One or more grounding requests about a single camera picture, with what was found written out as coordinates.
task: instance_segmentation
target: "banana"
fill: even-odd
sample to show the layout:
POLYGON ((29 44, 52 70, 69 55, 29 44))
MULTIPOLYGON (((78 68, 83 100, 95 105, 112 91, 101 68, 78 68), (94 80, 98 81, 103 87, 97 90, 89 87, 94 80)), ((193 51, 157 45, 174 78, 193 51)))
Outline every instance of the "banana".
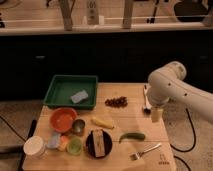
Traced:
POLYGON ((98 126, 101 126, 101 127, 104 127, 104 128, 109 128, 109 129, 113 129, 114 128, 114 125, 112 123, 109 123, 103 119, 100 119, 100 118, 97 118, 96 116, 93 116, 92 117, 92 122, 95 124, 95 125, 98 125, 98 126))

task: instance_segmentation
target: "fork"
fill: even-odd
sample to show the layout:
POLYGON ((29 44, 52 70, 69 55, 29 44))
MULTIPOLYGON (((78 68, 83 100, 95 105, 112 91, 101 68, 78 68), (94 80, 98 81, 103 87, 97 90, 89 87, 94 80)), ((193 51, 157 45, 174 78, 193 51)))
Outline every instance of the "fork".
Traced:
POLYGON ((153 146, 153 147, 151 147, 151 148, 149 148, 149 149, 147 149, 147 150, 144 150, 144 151, 142 151, 142 152, 137 152, 137 153, 134 153, 134 154, 130 155, 130 158, 131 158, 132 160, 138 160, 138 159, 140 159, 140 158, 142 157, 142 155, 144 155, 145 153, 147 153, 147 152, 149 152, 149 151, 152 151, 152 150, 154 150, 154 149, 156 149, 156 148, 158 148, 158 147, 160 147, 160 146, 161 146, 161 143, 158 143, 158 144, 156 144, 155 146, 153 146))

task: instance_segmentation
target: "green tray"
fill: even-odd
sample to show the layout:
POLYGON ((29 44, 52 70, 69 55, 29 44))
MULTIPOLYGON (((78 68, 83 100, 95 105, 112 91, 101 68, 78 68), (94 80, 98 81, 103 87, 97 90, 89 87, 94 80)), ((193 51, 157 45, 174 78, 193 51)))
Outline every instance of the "green tray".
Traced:
POLYGON ((93 109, 96 105, 98 77, 88 75, 55 75, 44 98, 43 104, 52 108, 73 107, 93 109), (80 103, 73 103, 70 96, 86 90, 89 97, 80 103))

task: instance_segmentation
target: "green pepper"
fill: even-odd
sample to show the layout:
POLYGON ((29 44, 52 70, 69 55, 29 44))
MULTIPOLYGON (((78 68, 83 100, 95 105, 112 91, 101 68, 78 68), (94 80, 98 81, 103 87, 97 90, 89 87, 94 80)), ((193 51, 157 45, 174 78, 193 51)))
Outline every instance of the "green pepper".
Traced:
POLYGON ((121 141, 125 138, 137 139, 137 140, 143 141, 145 139, 145 137, 146 136, 143 133, 140 133, 140 132, 124 133, 123 135, 121 135, 121 137, 119 139, 119 143, 121 143, 121 141))

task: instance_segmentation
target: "small green object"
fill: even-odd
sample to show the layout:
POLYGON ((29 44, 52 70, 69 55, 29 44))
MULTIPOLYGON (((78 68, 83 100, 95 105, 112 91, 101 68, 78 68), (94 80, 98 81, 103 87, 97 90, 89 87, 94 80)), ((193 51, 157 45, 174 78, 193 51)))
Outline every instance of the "small green object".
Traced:
POLYGON ((129 132, 129 133, 124 133, 120 139, 119 139, 119 143, 121 143, 121 141, 123 139, 137 139, 137 140, 140 140, 140 141, 143 141, 145 139, 145 134, 143 133, 140 133, 140 132, 129 132))
POLYGON ((92 110, 96 105, 98 77, 95 75, 54 75, 46 92, 43 104, 50 108, 73 107, 92 110), (70 96, 85 90, 88 98, 73 103, 70 96))
POLYGON ((74 137, 67 144, 67 152, 71 155, 79 155, 82 150, 82 142, 80 138, 74 137))

